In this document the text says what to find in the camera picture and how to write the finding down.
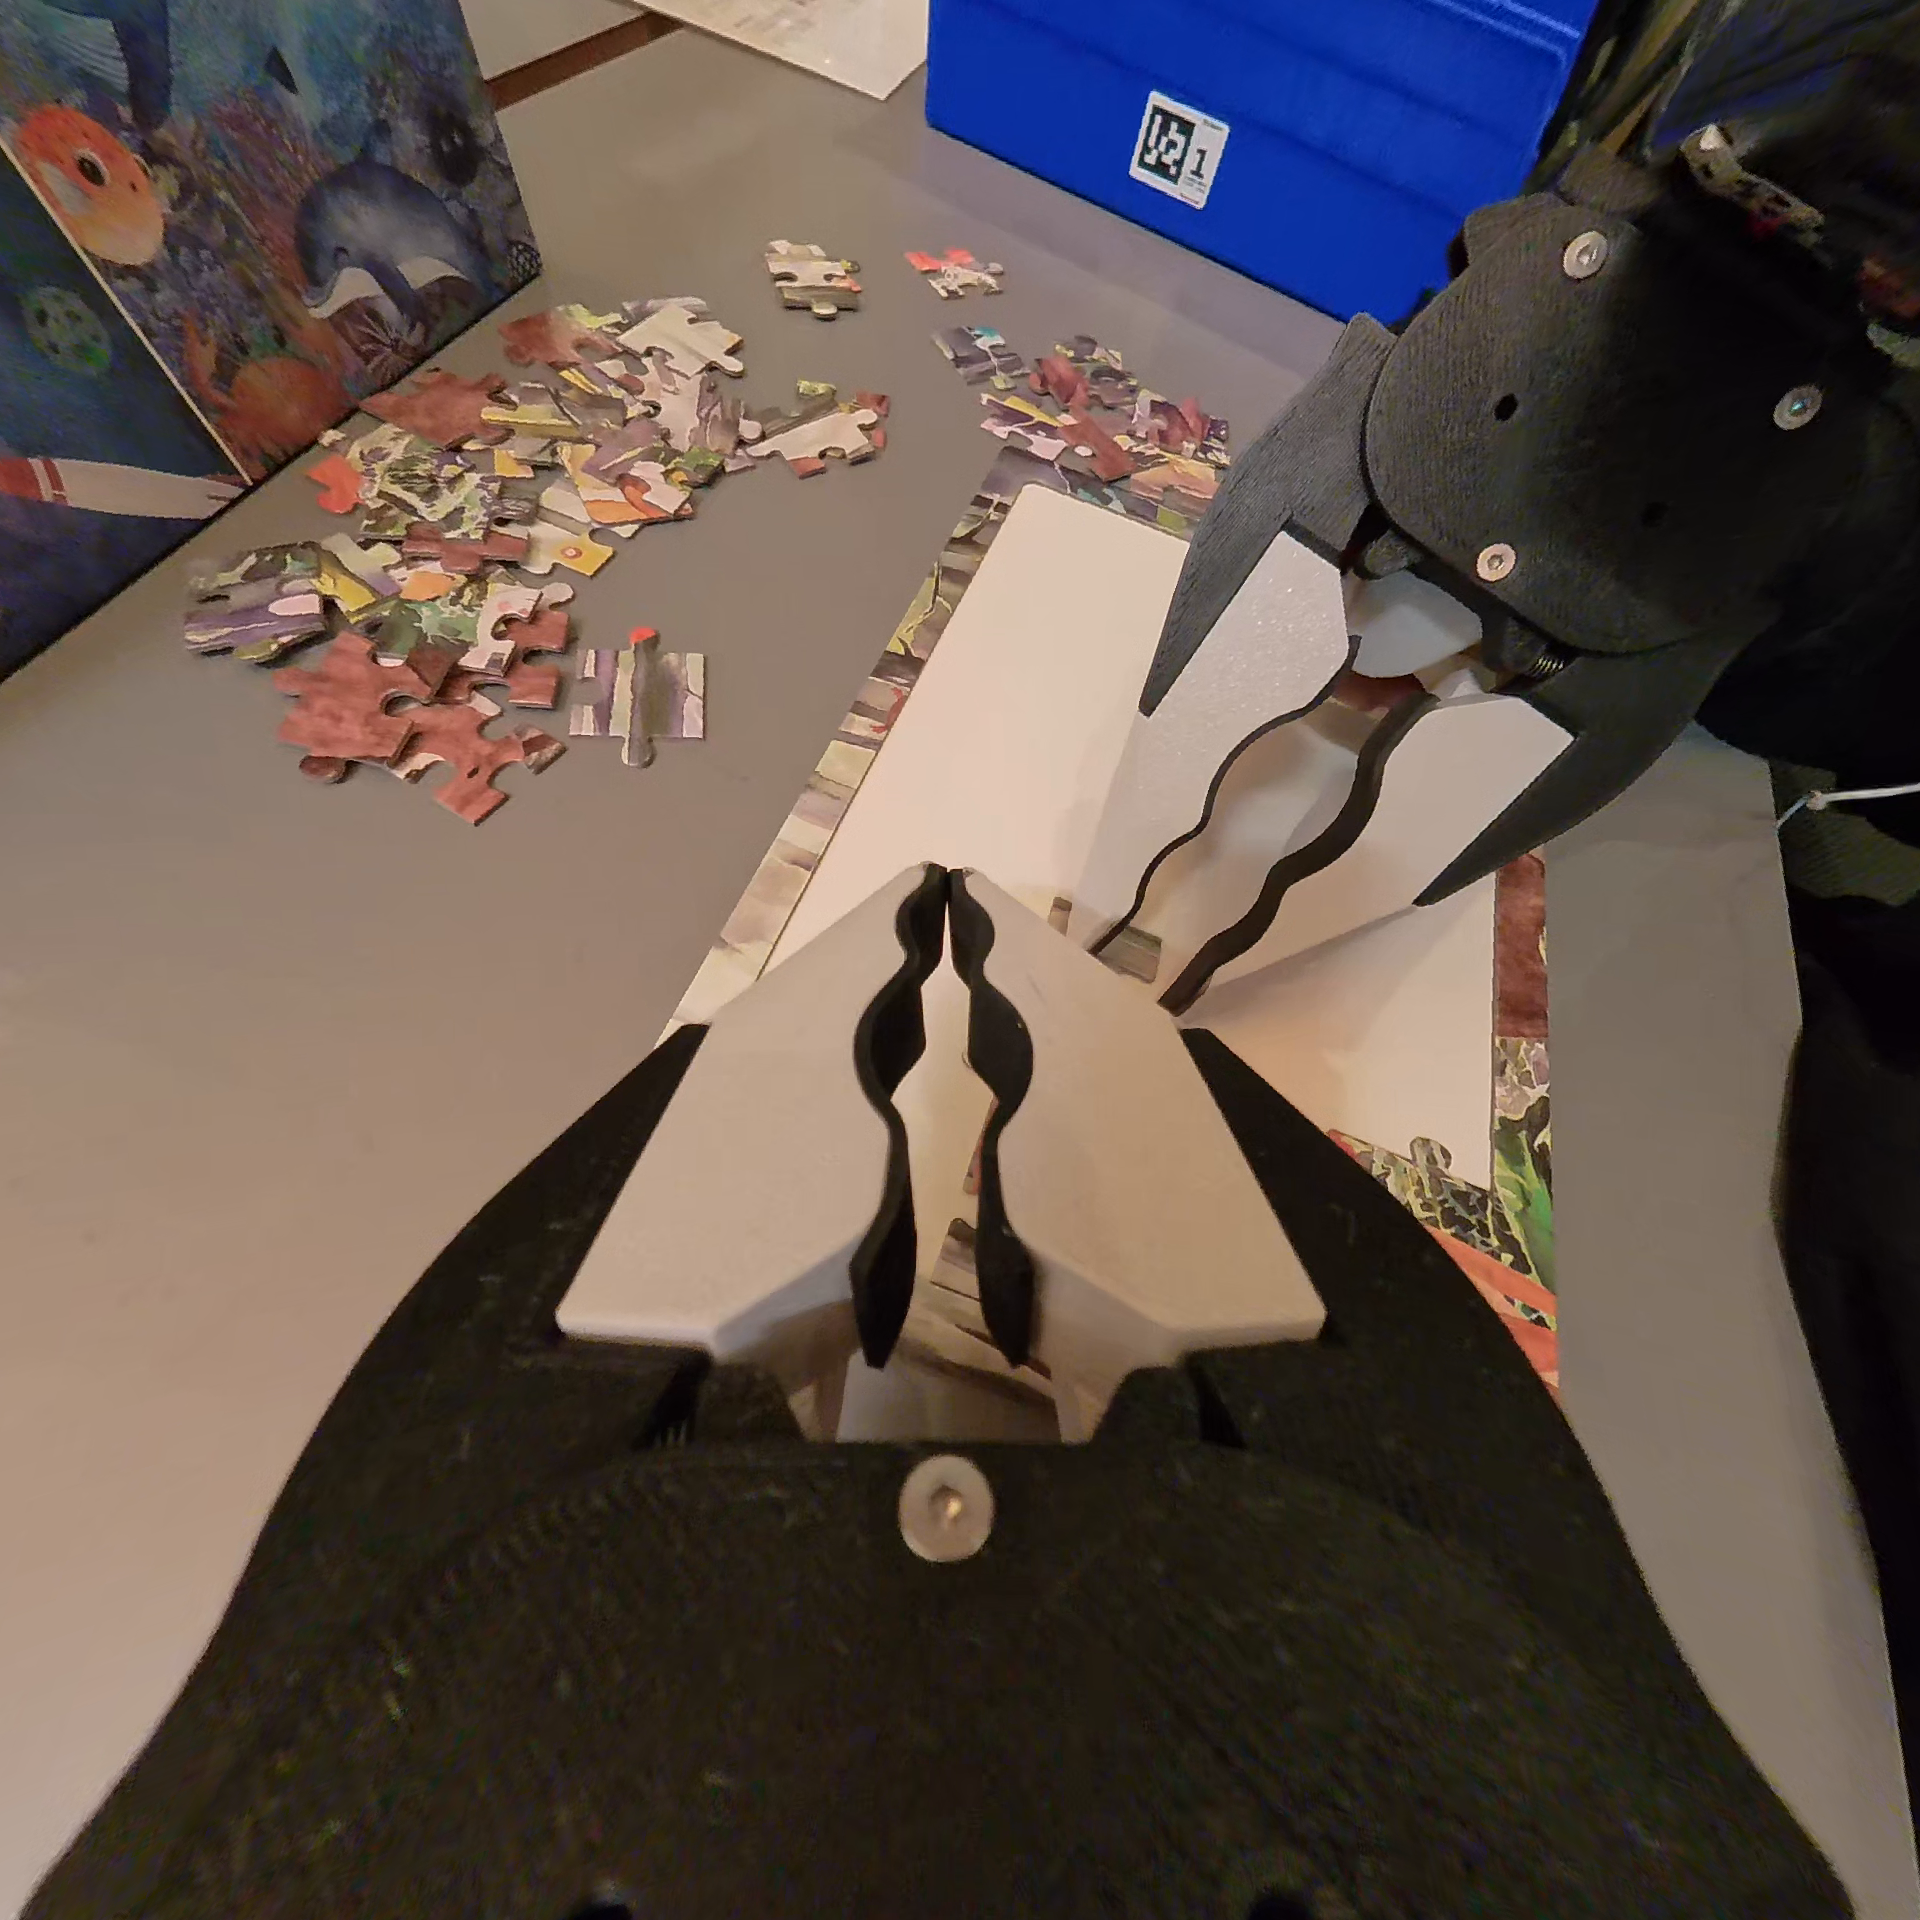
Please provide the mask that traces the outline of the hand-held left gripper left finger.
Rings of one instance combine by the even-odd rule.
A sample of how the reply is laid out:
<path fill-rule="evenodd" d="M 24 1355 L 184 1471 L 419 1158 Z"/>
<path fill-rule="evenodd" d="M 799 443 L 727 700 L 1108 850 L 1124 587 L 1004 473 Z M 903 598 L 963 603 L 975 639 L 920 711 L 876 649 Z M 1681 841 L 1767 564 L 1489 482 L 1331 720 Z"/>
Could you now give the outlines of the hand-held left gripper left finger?
<path fill-rule="evenodd" d="M 886 1362 L 919 1271 L 896 1094 L 947 899 L 947 870 L 905 870 L 691 1034 L 559 1298 L 567 1337 L 759 1368 L 806 1436 L 836 1436 L 847 1362 Z"/>

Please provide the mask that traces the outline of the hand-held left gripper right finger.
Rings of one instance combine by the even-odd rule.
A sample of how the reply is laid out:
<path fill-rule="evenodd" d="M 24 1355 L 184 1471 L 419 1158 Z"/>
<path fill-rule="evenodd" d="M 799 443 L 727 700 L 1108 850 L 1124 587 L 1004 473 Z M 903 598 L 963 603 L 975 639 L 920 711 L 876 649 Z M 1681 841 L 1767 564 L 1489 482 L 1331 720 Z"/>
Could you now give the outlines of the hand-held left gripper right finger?
<path fill-rule="evenodd" d="M 1048 1378 L 1064 1443 L 1127 1377 L 1318 1337 L 1325 1307 L 1183 1034 L 977 871 L 950 879 L 977 1144 L 975 1283 L 1008 1362 Z"/>

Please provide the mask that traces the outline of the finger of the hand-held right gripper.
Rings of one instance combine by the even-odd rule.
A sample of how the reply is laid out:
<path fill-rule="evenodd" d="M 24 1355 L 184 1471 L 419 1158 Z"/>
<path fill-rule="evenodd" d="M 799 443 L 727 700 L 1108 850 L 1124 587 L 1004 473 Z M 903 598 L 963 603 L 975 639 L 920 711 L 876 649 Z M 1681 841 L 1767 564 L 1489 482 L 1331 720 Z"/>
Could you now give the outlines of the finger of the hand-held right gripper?
<path fill-rule="evenodd" d="M 1335 562 L 1288 532 L 1188 538 L 1084 870 L 1084 945 L 1128 927 L 1168 856 L 1209 828 L 1252 743 L 1318 707 L 1352 664 Z"/>
<path fill-rule="evenodd" d="M 1156 876 L 1158 1003 L 1411 913 L 1573 737 L 1468 673 L 1331 700 L 1232 763 Z"/>

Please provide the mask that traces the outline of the printed frame puzzle tray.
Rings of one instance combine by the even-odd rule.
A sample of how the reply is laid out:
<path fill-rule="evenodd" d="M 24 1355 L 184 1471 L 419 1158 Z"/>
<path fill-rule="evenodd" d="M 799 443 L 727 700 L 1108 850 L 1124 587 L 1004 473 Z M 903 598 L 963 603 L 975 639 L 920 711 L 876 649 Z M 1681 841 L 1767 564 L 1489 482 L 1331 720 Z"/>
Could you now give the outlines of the printed frame puzzle tray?
<path fill-rule="evenodd" d="M 881 743 L 835 746 L 687 983 L 672 1024 L 711 1019 L 911 859 L 980 867 L 1046 915 L 1076 904 L 1181 556 L 1168 532 L 1027 488 L 997 524 Z M 1360 678 L 1392 649 L 1440 690 L 1456 673 L 1417 583 L 1360 598 Z M 1214 985 L 1188 1019 L 1325 1131 L 1408 1153 L 1425 1136 L 1507 1216 L 1503 1331 L 1553 1395 L 1544 862 L 1525 856 L 1413 907 Z"/>

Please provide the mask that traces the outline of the grey stone print jigsaw piece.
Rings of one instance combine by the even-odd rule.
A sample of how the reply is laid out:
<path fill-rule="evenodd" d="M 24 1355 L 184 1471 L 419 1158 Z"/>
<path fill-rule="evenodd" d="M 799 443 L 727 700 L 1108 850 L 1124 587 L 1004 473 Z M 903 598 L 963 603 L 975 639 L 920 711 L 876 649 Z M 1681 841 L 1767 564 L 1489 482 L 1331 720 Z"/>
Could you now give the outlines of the grey stone print jigsaw piece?
<path fill-rule="evenodd" d="M 1071 937 L 1071 915 L 1076 907 L 1068 896 L 1055 896 L 1046 910 L 1046 924 Z M 1124 927 L 1100 931 L 1089 945 L 1084 945 L 1100 966 L 1117 977 L 1152 987 L 1160 971 L 1160 937 L 1152 931 Z"/>

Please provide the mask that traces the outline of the assembled lion puzzle section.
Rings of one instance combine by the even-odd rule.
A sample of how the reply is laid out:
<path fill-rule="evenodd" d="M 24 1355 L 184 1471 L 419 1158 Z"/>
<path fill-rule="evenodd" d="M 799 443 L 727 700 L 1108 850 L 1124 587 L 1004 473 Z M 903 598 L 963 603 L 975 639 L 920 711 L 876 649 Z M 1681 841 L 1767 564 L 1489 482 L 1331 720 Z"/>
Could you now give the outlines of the assembled lion puzzle section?
<path fill-rule="evenodd" d="M 1441 1241 L 1446 1257 L 1493 1313 L 1508 1326 L 1526 1324 L 1525 1311 L 1512 1305 L 1499 1281 L 1508 1252 L 1507 1216 L 1493 1190 L 1459 1177 L 1452 1153 L 1425 1136 L 1411 1142 L 1405 1154 L 1336 1130 L 1328 1136 Z"/>

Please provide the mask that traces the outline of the blue plastic storage bin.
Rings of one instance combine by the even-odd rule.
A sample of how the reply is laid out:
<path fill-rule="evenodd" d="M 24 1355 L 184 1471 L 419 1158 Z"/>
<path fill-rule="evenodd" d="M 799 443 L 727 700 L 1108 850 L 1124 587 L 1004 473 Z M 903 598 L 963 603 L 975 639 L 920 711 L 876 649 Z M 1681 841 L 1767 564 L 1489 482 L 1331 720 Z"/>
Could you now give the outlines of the blue plastic storage bin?
<path fill-rule="evenodd" d="M 1335 321 L 1520 193 L 1596 2 L 932 2 L 948 138 Z"/>

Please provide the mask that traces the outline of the pile of loose puzzle pieces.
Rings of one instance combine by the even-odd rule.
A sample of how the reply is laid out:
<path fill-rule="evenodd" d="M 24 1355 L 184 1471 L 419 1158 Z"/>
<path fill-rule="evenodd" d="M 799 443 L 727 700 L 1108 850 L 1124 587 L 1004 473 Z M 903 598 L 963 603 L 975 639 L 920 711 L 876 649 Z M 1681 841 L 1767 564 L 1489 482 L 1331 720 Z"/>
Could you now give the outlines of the pile of loose puzzle pieces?
<path fill-rule="evenodd" d="M 577 651 L 576 585 L 643 530 L 691 521 L 733 473 L 792 480 L 876 463 L 892 400 L 803 378 L 750 408 L 743 338 L 700 298 L 552 304 L 499 330 L 509 374 L 424 371 L 324 435 L 309 478 L 350 530 L 248 550 L 183 591 L 183 648 L 265 670 L 278 743 L 310 785 L 384 772 L 467 825 L 572 742 L 648 766 L 703 737 L 705 659 L 654 628 Z M 1022 354 L 992 326 L 932 337 L 997 463 L 836 737 L 856 769 L 903 707 L 1016 495 L 1044 488 L 1185 538 L 1232 464 L 1232 430 L 1073 335 Z"/>

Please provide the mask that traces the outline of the white paper sheet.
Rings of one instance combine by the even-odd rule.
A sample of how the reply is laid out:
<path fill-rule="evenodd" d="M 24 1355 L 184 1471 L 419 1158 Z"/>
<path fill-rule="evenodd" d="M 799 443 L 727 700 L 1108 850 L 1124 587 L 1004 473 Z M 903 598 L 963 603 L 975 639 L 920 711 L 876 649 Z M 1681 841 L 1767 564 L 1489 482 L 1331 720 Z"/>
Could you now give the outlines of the white paper sheet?
<path fill-rule="evenodd" d="M 928 2 L 639 2 L 877 104 L 928 56 Z"/>

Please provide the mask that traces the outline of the blue space print puzzle box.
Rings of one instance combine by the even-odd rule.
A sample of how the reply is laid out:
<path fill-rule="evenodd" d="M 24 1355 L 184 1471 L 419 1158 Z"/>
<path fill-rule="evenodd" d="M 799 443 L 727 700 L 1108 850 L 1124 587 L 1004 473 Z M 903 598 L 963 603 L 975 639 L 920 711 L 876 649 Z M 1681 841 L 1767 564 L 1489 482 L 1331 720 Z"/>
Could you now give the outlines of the blue space print puzzle box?
<path fill-rule="evenodd" d="M 464 7 L 5 2 L 3 670 L 541 267 Z"/>

